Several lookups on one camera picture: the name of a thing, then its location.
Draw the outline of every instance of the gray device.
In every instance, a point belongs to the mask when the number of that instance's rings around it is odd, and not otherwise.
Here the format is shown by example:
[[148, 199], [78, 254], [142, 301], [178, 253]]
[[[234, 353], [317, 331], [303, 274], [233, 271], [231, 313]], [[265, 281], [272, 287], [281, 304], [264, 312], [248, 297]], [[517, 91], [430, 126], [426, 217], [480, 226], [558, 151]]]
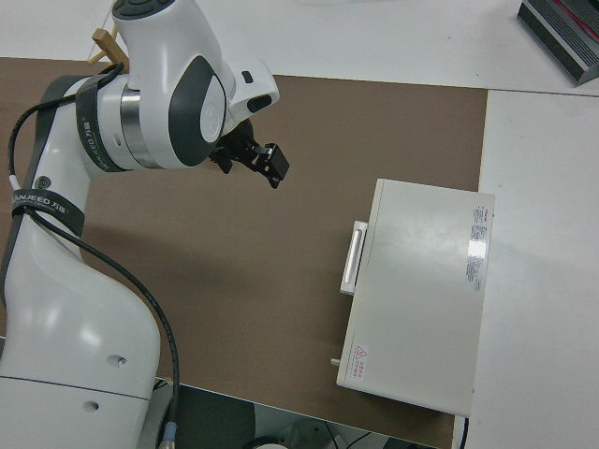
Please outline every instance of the gray device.
[[578, 86], [599, 76], [599, 10], [587, 0], [524, 0], [518, 18]]

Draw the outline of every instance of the warning label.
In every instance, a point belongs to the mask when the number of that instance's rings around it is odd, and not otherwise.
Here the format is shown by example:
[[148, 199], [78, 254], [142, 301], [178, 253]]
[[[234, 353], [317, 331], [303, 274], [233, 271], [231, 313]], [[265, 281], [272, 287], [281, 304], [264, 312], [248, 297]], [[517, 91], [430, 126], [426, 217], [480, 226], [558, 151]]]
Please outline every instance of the warning label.
[[368, 352], [370, 349], [364, 344], [357, 344], [354, 349], [354, 358], [351, 364], [351, 372], [349, 378], [352, 381], [364, 380], [364, 373], [366, 371], [366, 360], [368, 359]]

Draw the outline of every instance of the black cable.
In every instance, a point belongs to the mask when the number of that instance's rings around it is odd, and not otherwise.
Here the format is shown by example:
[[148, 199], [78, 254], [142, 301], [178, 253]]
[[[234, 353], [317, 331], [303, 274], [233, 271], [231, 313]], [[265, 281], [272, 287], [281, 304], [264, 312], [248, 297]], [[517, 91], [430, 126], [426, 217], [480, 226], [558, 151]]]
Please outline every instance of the black cable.
[[327, 421], [325, 421], [325, 426], [327, 427], [327, 430], [329, 431], [329, 435], [333, 441], [333, 444], [335, 445], [335, 449], [339, 449], [339, 445], [335, 441], [335, 436], [333, 435], [333, 432], [330, 430], [329, 423]]
[[464, 431], [461, 434], [460, 449], [464, 449], [466, 447], [466, 440], [468, 439], [468, 426], [469, 425], [470, 425], [470, 419], [466, 418], [464, 420]]
[[[104, 86], [111, 83], [123, 71], [123, 68], [124, 68], [123, 63], [119, 63], [117, 65], [107, 67], [105, 70], [110, 69], [110, 72], [108, 72], [108, 75], [106, 77], [104, 77], [98, 83], [98, 90], [102, 89]], [[40, 110], [47, 110], [47, 109], [58, 109], [61, 106], [73, 103], [76, 99], [77, 99], [77, 94], [71, 94], [71, 95], [64, 96], [62, 98], [57, 98], [55, 100], [46, 101], [44, 103], [39, 103], [38, 105], [35, 105], [35, 106], [29, 108], [28, 110], [26, 110], [21, 115], [21, 117], [19, 117], [19, 119], [13, 126], [12, 132], [10, 133], [10, 138], [8, 139], [8, 175], [9, 176], [16, 176], [16, 173], [15, 173], [15, 144], [17, 143], [17, 136], [19, 135], [19, 131], [21, 131], [21, 128], [22, 128], [23, 124], [27, 121], [27, 119], [29, 117], [31, 117], [31, 115], [33, 115], [35, 112], [38, 112]]]
[[153, 297], [150, 290], [148, 290], [146, 288], [146, 286], [143, 283], [141, 283], [141, 281], [138, 280], [138, 278], [136, 278], [125, 267], [123, 267], [121, 264], [119, 264], [115, 260], [113, 260], [110, 257], [108, 257], [107, 255], [101, 253], [99, 250], [97, 250], [93, 246], [89, 245], [88, 243], [84, 242], [83, 240], [78, 239], [78, 238], [68, 234], [67, 232], [62, 230], [60, 227], [57, 227], [54, 224], [50, 223], [46, 219], [39, 216], [35, 210], [25, 207], [24, 213], [29, 215], [36, 224], [48, 229], [49, 231], [51, 231], [52, 233], [56, 234], [59, 237], [62, 237], [63, 239], [70, 241], [74, 245], [83, 249], [85, 252], [91, 254], [92, 256], [98, 258], [102, 262], [108, 264], [109, 266], [111, 266], [112, 268], [117, 270], [119, 273], [121, 273], [123, 276], [125, 276], [130, 282], [132, 282], [139, 289], [139, 291], [145, 296], [145, 298], [148, 300], [148, 302], [150, 303], [150, 305], [152, 306], [152, 308], [155, 310], [156, 314], [158, 315], [158, 319], [160, 320], [160, 323], [162, 323], [162, 326], [165, 329], [165, 333], [167, 335], [167, 340], [168, 340], [168, 346], [170, 347], [170, 354], [171, 354], [171, 358], [172, 358], [172, 388], [173, 388], [173, 391], [172, 391], [172, 399], [170, 401], [169, 421], [171, 421], [173, 423], [176, 422], [177, 406], [179, 404], [179, 385], [180, 385], [179, 353], [177, 351], [177, 343], [175, 342], [175, 337], [173, 335], [172, 328], [170, 327], [170, 323], [168, 322], [167, 316], [165, 315], [162, 308], [160, 307], [160, 304], [158, 304], [158, 301], [156, 301], [156, 299]]
[[349, 444], [347, 444], [347, 446], [345, 447], [345, 449], [349, 449], [350, 447], [352, 447], [354, 444], [356, 444], [357, 442], [359, 442], [360, 440], [368, 437], [372, 432], [366, 432], [364, 435], [362, 435], [361, 437], [356, 438], [355, 440], [353, 440], [352, 442], [350, 442]]
[[25, 121], [34, 113], [39, 110], [46, 109], [57, 109], [63, 105], [73, 103], [77, 98], [76, 94], [64, 96], [62, 98], [58, 98], [56, 100], [47, 101], [45, 103], [40, 103], [35, 105], [28, 110], [26, 110], [21, 117], [17, 120], [15, 125], [12, 128], [12, 132], [10, 133], [10, 138], [8, 139], [8, 175], [15, 175], [15, 143], [17, 142], [17, 135], [19, 135], [19, 131], [21, 131], [21, 127], [25, 123]]

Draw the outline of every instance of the wooden clothespin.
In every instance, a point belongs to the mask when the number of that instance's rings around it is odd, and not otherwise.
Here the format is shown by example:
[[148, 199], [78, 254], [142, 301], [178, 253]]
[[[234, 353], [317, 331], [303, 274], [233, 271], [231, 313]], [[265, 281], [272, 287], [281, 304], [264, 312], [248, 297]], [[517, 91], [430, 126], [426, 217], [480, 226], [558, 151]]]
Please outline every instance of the wooden clothespin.
[[109, 33], [103, 28], [98, 28], [92, 35], [92, 39], [97, 46], [102, 50], [100, 53], [92, 56], [87, 62], [91, 64], [97, 63], [104, 56], [112, 61], [113, 64], [124, 64], [123, 73], [129, 71], [129, 58], [124, 54], [123, 49], [119, 46], [116, 41], [117, 29], [116, 26], [112, 28], [112, 32]]

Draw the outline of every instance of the caution triangle symbol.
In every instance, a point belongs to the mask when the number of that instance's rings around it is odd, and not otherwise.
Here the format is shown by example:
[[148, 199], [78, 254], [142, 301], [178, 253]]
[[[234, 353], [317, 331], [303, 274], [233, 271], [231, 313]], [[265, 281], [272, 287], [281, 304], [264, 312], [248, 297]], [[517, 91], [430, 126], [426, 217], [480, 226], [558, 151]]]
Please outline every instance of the caution triangle symbol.
[[362, 358], [368, 355], [366, 351], [364, 351], [361, 346], [356, 347], [356, 358]]

